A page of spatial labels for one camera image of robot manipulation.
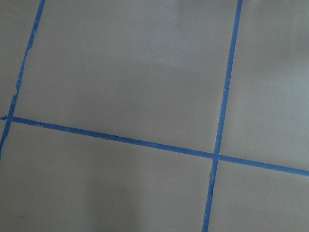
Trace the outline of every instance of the gray floor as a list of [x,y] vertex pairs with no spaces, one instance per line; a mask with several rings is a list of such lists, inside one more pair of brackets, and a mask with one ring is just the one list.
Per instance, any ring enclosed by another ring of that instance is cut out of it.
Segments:
[[241,2],[46,1],[14,106],[40,1],[1,1],[0,231],[306,232],[309,2],[243,1],[219,119]]

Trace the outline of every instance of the blue tape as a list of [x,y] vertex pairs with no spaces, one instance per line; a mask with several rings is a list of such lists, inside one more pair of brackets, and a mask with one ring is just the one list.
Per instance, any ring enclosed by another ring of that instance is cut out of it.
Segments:
[[212,166],[211,166],[211,181],[209,182],[209,187],[208,187],[208,194],[207,194],[206,209],[205,209],[205,216],[204,216],[202,232],[208,231],[209,220],[211,216],[211,205],[212,205],[213,191],[214,191],[214,185],[216,181],[216,174],[217,174],[217,168],[218,168],[218,162],[219,162],[219,156],[220,156],[219,154],[220,154],[221,140],[222,140],[222,134],[223,134],[227,98],[228,98],[228,92],[229,92],[231,75],[232,75],[233,60],[234,60],[234,53],[235,53],[235,47],[236,47],[237,32],[238,32],[238,27],[239,27],[241,6],[242,6],[242,0],[238,0],[236,13],[235,13],[232,39],[231,39],[231,44],[230,44],[230,51],[229,51],[228,61],[227,61],[227,68],[226,68],[226,74],[225,74],[225,85],[223,89],[216,143],[215,143],[213,161],[212,161]]
[[0,160],[1,160],[3,145],[4,145],[4,142],[5,142],[5,139],[8,136],[10,126],[11,126],[11,122],[12,122],[12,119],[13,119],[13,114],[14,114],[14,110],[15,110],[15,107],[16,107],[16,102],[17,102],[17,99],[18,99],[18,94],[19,94],[21,82],[22,82],[23,75],[24,75],[24,69],[25,69],[27,56],[28,56],[28,54],[29,54],[29,52],[32,48],[32,45],[33,45],[33,40],[34,40],[34,37],[35,37],[35,33],[37,32],[37,29],[38,29],[38,25],[39,25],[39,22],[40,22],[40,18],[41,18],[41,15],[42,15],[44,4],[45,4],[45,0],[41,0],[37,14],[36,14],[35,19],[34,19],[34,23],[33,23],[32,31],[31,31],[30,38],[29,38],[29,41],[28,41],[28,45],[27,45],[27,48],[26,48],[26,52],[25,52],[24,59],[23,59],[23,62],[22,62],[21,68],[20,68],[20,72],[19,72],[19,75],[18,75],[17,82],[16,82],[16,93],[12,97],[9,113],[7,115],[7,118],[6,118],[4,131],[3,131],[1,141],[0,141]]
[[297,175],[309,176],[309,171],[306,171],[306,170],[288,168],[288,167],[284,167],[280,165],[262,163],[262,162],[247,160],[247,159],[240,159],[240,158],[220,155],[219,160],[230,162],[230,163],[248,165],[248,166],[257,167],[257,168],[270,169],[270,170],[284,172],[284,173],[292,173],[292,174],[297,174]]
[[158,144],[158,143],[148,142],[144,140],[131,139],[131,138],[126,138],[126,137],[121,137],[121,136],[116,136],[116,135],[111,135],[111,134],[94,132],[90,130],[73,128],[73,127],[65,127],[65,126],[61,126],[57,124],[42,123],[42,122],[19,118],[19,117],[13,117],[13,122],[28,124],[32,126],[39,126],[39,127],[44,127],[48,129],[64,131],[64,132],[69,132],[69,133],[74,133],[74,134],[87,135],[87,136],[97,137],[101,139],[113,140],[113,141],[118,141],[118,142],[127,143],[127,144],[152,147],[152,148],[156,148],[160,150],[178,152],[178,153],[188,154],[192,156],[199,156],[199,157],[210,158],[210,159],[212,159],[212,156],[213,156],[212,153],[208,153],[208,152],[197,151],[197,150],[192,150],[192,149],[187,149],[187,148],[182,148],[182,147],[177,147],[177,146],[170,146],[170,145],[165,145],[165,144]]

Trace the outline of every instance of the vertical blue line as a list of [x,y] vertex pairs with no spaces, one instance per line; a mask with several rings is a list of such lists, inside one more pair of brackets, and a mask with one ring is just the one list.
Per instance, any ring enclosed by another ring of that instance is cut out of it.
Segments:
[[216,143],[215,143],[212,167],[211,167],[212,176],[211,176],[211,181],[209,182],[209,187],[208,187],[206,210],[205,210],[202,232],[208,232],[209,220],[211,216],[211,205],[212,205],[213,191],[214,191],[214,185],[216,181],[216,174],[217,174],[217,168],[218,168],[218,162],[219,162],[219,154],[220,154],[223,126],[224,126],[224,120],[225,120],[227,98],[228,98],[228,92],[229,92],[231,75],[232,75],[233,59],[234,59],[234,53],[235,53],[237,32],[238,32],[238,27],[239,27],[241,6],[242,6],[242,0],[238,0],[236,13],[235,13],[235,20],[234,20],[234,26],[233,26],[230,51],[229,51],[228,61],[227,61],[225,85],[224,85],[224,90],[223,90],[218,130],[217,130],[217,136],[216,136]]
[[17,99],[18,99],[18,94],[19,94],[21,82],[22,82],[23,75],[24,75],[24,69],[25,69],[27,56],[29,54],[29,51],[32,48],[32,45],[33,45],[33,40],[34,40],[34,37],[35,37],[35,33],[37,32],[37,29],[38,29],[38,25],[39,25],[39,22],[40,22],[40,18],[41,18],[41,15],[42,15],[44,4],[45,4],[45,0],[41,0],[37,14],[36,14],[35,19],[34,19],[32,31],[31,31],[31,34],[30,34],[30,38],[29,38],[29,41],[28,41],[28,45],[27,45],[27,48],[26,48],[24,59],[23,59],[23,62],[21,64],[21,68],[20,68],[20,71],[19,71],[18,79],[17,79],[17,82],[16,82],[16,93],[12,97],[9,113],[7,115],[7,118],[6,118],[3,134],[2,134],[2,137],[1,137],[1,141],[0,141],[0,159],[1,159],[3,145],[4,145],[6,137],[8,136],[10,126],[11,126],[11,122],[12,122],[12,119],[13,119],[13,114],[14,114],[14,110],[15,110],[15,107],[16,107],[16,102],[17,102]]

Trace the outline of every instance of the blue line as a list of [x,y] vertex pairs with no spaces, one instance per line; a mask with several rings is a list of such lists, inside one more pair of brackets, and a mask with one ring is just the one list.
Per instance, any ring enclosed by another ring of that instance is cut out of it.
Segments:
[[28,124],[32,126],[39,126],[39,127],[57,130],[57,131],[64,131],[68,133],[87,135],[87,136],[97,137],[101,139],[113,140],[113,141],[118,141],[118,142],[127,143],[127,144],[152,147],[156,149],[178,152],[178,153],[188,154],[192,156],[199,156],[199,157],[210,158],[210,159],[212,159],[212,156],[213,156],[212,153],[208,153],[204,151],[197,151],[197,150],[192,150],[192,149],[187,149],[187,148],[182,148],[182,147],[177,147],[177,146],[158,144],[158,143],[148,142],[144,140],[131,139],[131,138],[126,138],[126,137],[121,137],[121,136],[116,136],[116,135],[111,135],[111,134],[94,132],[90,130],[83,130],[83,129],[73,128],[73,127],[61,126],[57,124],[43,123],[43,122],[33,121],[30,119],[24,119],[24,118],[19,118],[19,117],[13,117],[13,122]]
[[262,163],[262,162],[247,160],[247,159],[223,156],[223,155],[220,155],[219,159],[222,161],[230,162],[230,163],[238,163],[238,164],[248,165],[248,166],[257,167],[257,168],[270,169],[270,170],[274,170],[278,172],[309,176],[309,171],[301,170],[297,168],[288,168],[288,167],[284,167],[280,165]]
[[202,232],[208,231],[209,220],[211,216],[211,205],[212,205],[213,191],[214,191],[214,185],[216,181],[217,168],[218,168],[218,162],[219,162],[219,156],[220,156],[220,147],[221,147],[221,140],[222,140],[222,134],[223,134],[227,98],[228,98],[228,92],[229,92],[231,75],[232,75],[233,59],[234,59],[234,53],[235,53],[237,32],[238,32],[238,27],[239,27],[241,6],[242,6],[242,0],[238,0],[237,9],[235,13],[232,39],[231,39],[231,44],[230,44],[230,51],[229,51],[228,61],[227,61],[225,85],[224,85],[224,90],[223,90],[218,130],[217,130],[217,136],[216,136],[216,143],[215,143],[214,155],[213,155],[212,166],[211,166],[211,181],[209,182],[209,187],[208,187],[208,194],[207,194],[206,209],[205,209],[205,216],[204,216]]
[[11,126],[11,122],[12,122],[12,119],[13,119],[13,114],[14,114],[14,110],[15,110],[15,107],[16,107],[16,102],[17,102],[17,99],[18,99],[18,94],[19,94],[21,82],[22,82],[23,75],[24,75],[24,69],[25,69],[27,56],[29,54],[29,51],[32,48],[32,45],[33,45],[33,40],[34,40],[34,37],[35,37],[35,33],[38,29],[38,25],[39,25],[39,22],[40,22],[40,18],[41,18],[41,15],[42,15],[44,4],[45,4],[45,0],[41,0],[37,14],[36,14],[35,19],[34,19],[32,31],[31,31],[30,38],[29,38],[29,41],[28,41],[28,45],[27,45],[27,48],[26,48],[26,52],[25,52],[25,55],[24,55],[24,60],[22,62],[20,72],[19,72],[19,75],[18,75],[18,79],[17,79],[17,82],[16,82],[16,93],[12,97],[9,113],[7,115],[7,118],[6,118],[4,131],[3,131],[1,141],[0,141],[0,160],[1,160],[3,145],[4,145],[6,137],[8,136],[10,126]]
[[[0,120],[6,120],[6,116],[0,117]],[[31,125],[31,126],[39,126],[39,127],[44,127],[44,128],[47,128],[47,129],[52,129],[52,130],[65,131],[65,132],[69,132],[69,133],[76,133],[76,134],[81,134],[81,135],[98,137],[98,138],[102,138],[102,139],[119,141],[119,142],[123,142],[123,143],[134,144],[134,145],[140,145],[140,146],[146,145],[147,147],[152,147],[152,148],[156,148],[156,149],[179,152],[179,153],[183,153],[183,154],[189,154],[189,155],[193,155],[193,156],[205,157],[205,158],[210,158],[210,159],[213,156],[212,153],[207,153],[207,152],[203,152],[203,151],[196,151],[196,150],[190,150],[190,149],[176,147],[176,146],[157,144],[157,143],[147,142],[147,141],[143,141],[143,140],[129,139],[129,138],[126,138],[126,137],[120,137],[120,136],[115,136],[115,135],[98,133],[98,132],[93,132],[93,131],[89,131],[89,130],[82,130],[82,129],[72,128],[72,127],[64,127],[64,126],[60,126],[60,125],[56,125],[56,124],[42,123],[42,122],[37,122],[37,121],[19,118],[19,117],[13,117],[12,122],[27,124],[27,125]],[[270,169],[270,170],[274,170],[274,171],[278,171],[278,172],[309,176],[309,171],[306,171],[306,170],[301,170],[301,169],[297,169],[297,168],[289,168],[289,167],[279,166],[279,165],[270,164],[270,163],[262,163],[262,162],[248,160],[248,159],[240,159],[240,158],[220,155],[219,160],[222,160],[222,161],[225,161],[225,162],[230,162],[230,163],[237,163],[237,164],[257,167],[257,168]]]

